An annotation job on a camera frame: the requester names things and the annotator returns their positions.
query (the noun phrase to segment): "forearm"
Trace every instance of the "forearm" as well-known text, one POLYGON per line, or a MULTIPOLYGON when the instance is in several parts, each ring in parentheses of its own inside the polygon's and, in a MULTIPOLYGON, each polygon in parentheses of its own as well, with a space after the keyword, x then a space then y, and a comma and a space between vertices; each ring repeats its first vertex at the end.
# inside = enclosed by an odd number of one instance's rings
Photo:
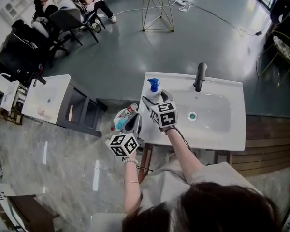
POLYGON ((94 0, 85 0, 85 3, 86 3, 87 5, 90 5, 90 4, 93 3, 93 1, 94 1, 94 0))
POLYGON ((140 207, 141 190, 138 183, 137 169, 134 162, 127 162, 125 164, 125 193, 124 193, 124 209, 125 213, 132 213, 140 207))
POLYGON ((188 180, 191 178, 192 174, 201 169, 203 165, 188 149, 183 138, 175 129, 168 130, 167 135, 176 153, 180 167, 183 170, 185 179, 188 180))

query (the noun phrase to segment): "sink drain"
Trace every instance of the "sink drain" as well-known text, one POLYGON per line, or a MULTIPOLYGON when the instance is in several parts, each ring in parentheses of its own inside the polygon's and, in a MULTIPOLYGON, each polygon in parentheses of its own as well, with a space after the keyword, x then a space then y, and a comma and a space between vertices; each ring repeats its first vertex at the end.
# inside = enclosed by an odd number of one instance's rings
POLYGON ((188 113, 188 119, 190 121, 196 121, 197 120, 198 115, 195 112, 190 112, 188 113))

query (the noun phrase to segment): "black cable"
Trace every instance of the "black cable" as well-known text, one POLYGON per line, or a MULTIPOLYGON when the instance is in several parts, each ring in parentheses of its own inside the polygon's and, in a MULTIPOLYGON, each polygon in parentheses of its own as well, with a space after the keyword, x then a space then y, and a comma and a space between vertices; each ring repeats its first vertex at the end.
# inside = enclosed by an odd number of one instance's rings
POLYGON ((217 17, 218 19, 220 19, 220 20, 222 20, 222 21, 228 23, 232 28, 234 28, 235 30, 237 30, 238 33, 239 33, 240 35, 241 35, 240 31, 243 31, 243 32, 245 32, 246 34, 248 34, 248 35, 250 35, 250 36, 259 36, 259 35, 261 35, 262 32, 267 28, 267 26, 270 25, 270 23, 271 23, 271 22, 269 22, 269 23, 265 26, 265 28, 264 28, 263 30, 261 30, 261 31, 259 31, 259 32, 256 32, 255 34, 251 34, 251 33, 246 32, 246 31, 243 30, 243 29, 239 29, 239 28, 237 28, 237 27, 234 26, 231 22, 228 22, 227 20, 221 18, 220 16, 216 15, 215 13, 213 13, 213 12, 211 12, 211 11, 209 11, 209 10, 206 10, 206 9, 204 9, 204 8, 198 6, 198 5, 195 5, 195 4, 192 3, 192 2, 189 2, 189 3, 192 4, 192 5, 194 5, 194 6, 197 7, 198 9, 203 10, 203 11, 205 11, 205 12, 208 12, 208 13, 212 14, 213 16, 217 17))
POLYGON ((153 170, 151 170, 151 169, 149 169, 149 168, 141 167, 141 166, 138 166, 138 165, 136 165, 136 168, 137 168, 137 169, 146 169, 146 170, 149 170, 149 171, 153 172, 153 170))
POLYGON ((188 144, 187 140, 186 140, 185 137, 183 136, 183 134, 179 131, 179 129, 178 129, 176 126, 172 126, 172 127, 173 127, 175 130, 177 130, 177 132, 179 133, 179 135, 180 135, 180 136, 182 137, 182 139, 184 140, 184 142, 185 142, 187 148, 188 148, 192 153, 194 153, 194 152, 192 151, 190 145, 188 144))

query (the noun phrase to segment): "black faucet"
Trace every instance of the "black faucet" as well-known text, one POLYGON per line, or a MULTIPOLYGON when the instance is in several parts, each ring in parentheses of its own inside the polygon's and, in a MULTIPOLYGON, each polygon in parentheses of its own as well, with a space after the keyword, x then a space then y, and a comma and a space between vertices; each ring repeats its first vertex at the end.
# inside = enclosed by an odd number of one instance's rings
POLYGON ((195 81, 193 86, 195 87, 195 91, 196 92, 200 92, 201 88, 202 88, 202 82, 205 81, 205 73, 207 70, 207 64, 205 63, 200 63, 198 66, 198 72, 197 75, 195 77, 195 81))
POLYGON ((36 73, 32 73, 31 78, 32 78, 32 79, 35 78, 35 80, 34 80, 34 84, 33 84, 34 87, 35 87, 35 85, 36 85, 37 80, 39 80, 43 85, 46 84, 46 80, 43 79, 43 78, 41 78, 41 77, 40 77, 39 75, 37 75, 36 73))

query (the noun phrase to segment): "white sink countertop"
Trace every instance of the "white sink countertop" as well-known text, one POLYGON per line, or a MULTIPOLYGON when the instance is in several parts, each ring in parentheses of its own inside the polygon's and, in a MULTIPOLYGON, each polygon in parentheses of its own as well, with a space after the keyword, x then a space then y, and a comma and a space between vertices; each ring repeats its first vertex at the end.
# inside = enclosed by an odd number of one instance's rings
POLYGON ((57 75, 45 77, 46 84, 39 80, 32 80, 22 113, 34 118, 38 118, 56 124, 62 100, 70 82, 70 75, 57 75), (38 113, 39 109, 45 110, 45 116, 38 113))
POLYGON ((9 91, 3 95, 1 108, 5 109, 8 112, 12 109, 12 105, 13 105, 18 87, 19 87, 18 81, 11 82, 9 91))
POLYGON ((201 92, 193 86, 195 76, 174 73, 146 72, 139 113, 142 116, 140 138, 145 143, 171 145, 150 118, 142 96, 150 88, 148 79, 157 78, 173 96, 178 111, 177 128, 192 148, 243 151, 246 139, 246 115, 243 84, 207 77, 201 92))

